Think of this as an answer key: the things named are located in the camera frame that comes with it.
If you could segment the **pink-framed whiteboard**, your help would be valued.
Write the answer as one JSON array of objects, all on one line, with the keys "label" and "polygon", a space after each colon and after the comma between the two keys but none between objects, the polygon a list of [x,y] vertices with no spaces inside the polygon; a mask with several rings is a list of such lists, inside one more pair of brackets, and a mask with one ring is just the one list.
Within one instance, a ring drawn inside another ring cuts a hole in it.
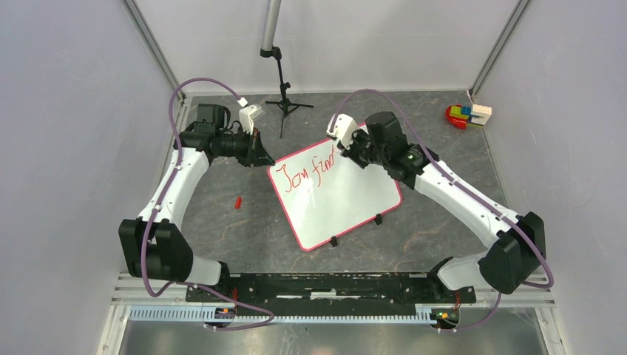
[{"label": "pink-framed whiteboard", "polygon": [[278,159],[267,173],[303,251],[373,221],[403,201],[399,184],[382,167],[358,167],[330,139]]}]

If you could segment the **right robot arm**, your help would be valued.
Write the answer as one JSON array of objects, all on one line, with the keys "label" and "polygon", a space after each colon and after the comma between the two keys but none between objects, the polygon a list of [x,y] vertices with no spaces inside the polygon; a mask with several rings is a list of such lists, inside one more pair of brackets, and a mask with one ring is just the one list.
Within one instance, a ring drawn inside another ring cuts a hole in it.
[{"label": "right robot arm", "polygon": [[358,127],[344,114],[332,118],[327,134],[341,155],[364,169],[381,166],[403,183],[445,208],[482,242],[485,251],[450,257],[435,266],[427,293],[445,302],[458,289],[488,285],[512,294],[531,285],[529,276],[546,260],[544,222],[534,212],[525,215],[496,203],[454,173],[436,153],[408,142],[392,112],[377,112]]}]

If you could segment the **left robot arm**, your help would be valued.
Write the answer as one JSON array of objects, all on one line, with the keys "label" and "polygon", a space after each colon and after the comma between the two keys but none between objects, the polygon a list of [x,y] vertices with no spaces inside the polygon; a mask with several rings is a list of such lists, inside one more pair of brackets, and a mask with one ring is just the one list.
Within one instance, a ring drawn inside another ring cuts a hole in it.
[{"label": "left robot arm", "polygon": [[203,284],[205,293],[218,302],[231,295],[227,265],[195,255],[182,234],[182,222],[197,184],[215,158],[234,158],[244,167],[274,165],[254,125],[262,114],[259,104],[251,104],[231,121],[225,106],[199,105],[197,120],[174,140],[157,191],[136,218],[122,220],[118,228],[133,277]]}]

